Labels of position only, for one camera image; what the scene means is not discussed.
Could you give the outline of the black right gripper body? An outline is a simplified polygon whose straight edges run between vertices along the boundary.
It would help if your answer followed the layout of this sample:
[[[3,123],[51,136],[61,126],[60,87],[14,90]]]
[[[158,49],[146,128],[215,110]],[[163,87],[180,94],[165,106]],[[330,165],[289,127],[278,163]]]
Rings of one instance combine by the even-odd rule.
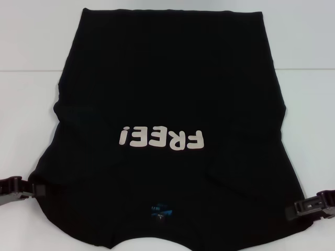
[[[327,215],[327,218],[334,218],[334,194],[334,190],[324,190],[317,193],[322,202],[322,211]]]

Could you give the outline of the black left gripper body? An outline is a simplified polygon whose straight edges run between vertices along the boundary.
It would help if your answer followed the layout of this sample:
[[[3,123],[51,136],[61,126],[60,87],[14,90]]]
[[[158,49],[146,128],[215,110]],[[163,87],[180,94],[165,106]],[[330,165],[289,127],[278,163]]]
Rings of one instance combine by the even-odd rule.
[[[1,179],[0,187],[1,187],[1,196],[22,192],[23,191],[22,177],[12,176],[6,179]]]

